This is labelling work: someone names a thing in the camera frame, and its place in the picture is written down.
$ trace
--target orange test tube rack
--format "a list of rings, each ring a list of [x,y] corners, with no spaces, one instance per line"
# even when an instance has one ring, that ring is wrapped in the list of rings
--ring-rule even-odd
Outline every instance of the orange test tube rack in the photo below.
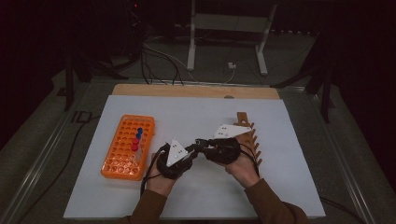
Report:
[[[102,175],[107,178],[141,180],[146,170],[154,118],[124,115],[108,149]]]

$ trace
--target dark background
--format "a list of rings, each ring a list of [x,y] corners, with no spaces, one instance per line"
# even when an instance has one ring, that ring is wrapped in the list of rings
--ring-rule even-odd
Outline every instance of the dark background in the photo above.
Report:
[[[190,3],[148,0],[144,21],[161,34],[174,36],[174,24],[188,24]],[[197,1],[203,12],[215,10],[213,1]],[[221,13],[261,14],[254,1],[235,10],[234,1],[219,1]],[[52,90],[51,77],[64,69],[65,46],[72,40],[100,59],[122,53],[112,45],[122,19],[124,1],[3,1],[0,6],[1,78],[0,147],[18,130]],[[98,24],[98,17],[108,16]],[[114,32],[103,32],[113,29]],[[382,1],[283,1],[273,23],[276,33],[293,31],[318,35],[304,66],[318,59],[336,64],[332,83],[358,122],[389,183],[396,189],[396,6]]]

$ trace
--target white table surface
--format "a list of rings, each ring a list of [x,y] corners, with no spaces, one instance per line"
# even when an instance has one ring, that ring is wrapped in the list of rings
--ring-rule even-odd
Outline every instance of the white table surface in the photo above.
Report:
[[[282,100],[114,96],[105,109],[64,212],[65,218],[116,218],[132,214],[140,182],[108,179],[100,171],[125,114],[155,118],[151,152],[173,137],[184,147],[208,139],[221,124],[247,112],[254,122],[263,159],[260,172],[279,198],[300,206],[308,217],[324,210]],[[162,218],[251,218],[256,214],[242,187],[224,169],[200,155],[175,184]]]

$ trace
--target black glove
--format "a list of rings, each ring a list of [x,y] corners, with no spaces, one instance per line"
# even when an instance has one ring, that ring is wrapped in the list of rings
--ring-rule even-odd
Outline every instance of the black glove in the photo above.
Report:
[[[192,152],[188,158],[185,158],[181,161],[176,162],[170,167],[166,166],[166,162],[168,161],[169,155],[169,144],[165,144],[163,147],[164,153],[160,154],[160,157],[157,160],[157,169],[161,172],[161,174],[169,179],[177,179],[183,175],[184,172],[190,170],[192,167],[192,160],[195,159],[198,155],[198,152]],[[193,150],[192,147],[186,147],[186,150],[191,152]]]
[[[235,138],[209,139],[207,143],[213,148],[205,148],[203,152],[210,161],[227,165],[236,161],[241,154],[241,146]]]

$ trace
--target wooden comb-like strip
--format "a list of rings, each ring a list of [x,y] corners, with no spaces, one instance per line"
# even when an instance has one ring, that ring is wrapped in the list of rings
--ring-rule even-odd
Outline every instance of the wooden comb-like strip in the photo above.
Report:
[[[248,133],[241,134],[241,140],[244,143],[244,145],[251,148],[251,150],[254,153],[254,157],[258,158],[261,152],[257,150],[257,148],[259,147],[259,143],[256,143],[257,135],[254,135],[254,133],[256,132],[256,130],[253,129],[254,123],[250,124],[248,122],[248,115],[246,112],[237,112],[236,116],[238,118],[238,122],[235,123],[234,125],[250,127],[252,129]],[[262,159],[259,159],[257,163],[258,165],[260,165],[260,163],[262,163]]]

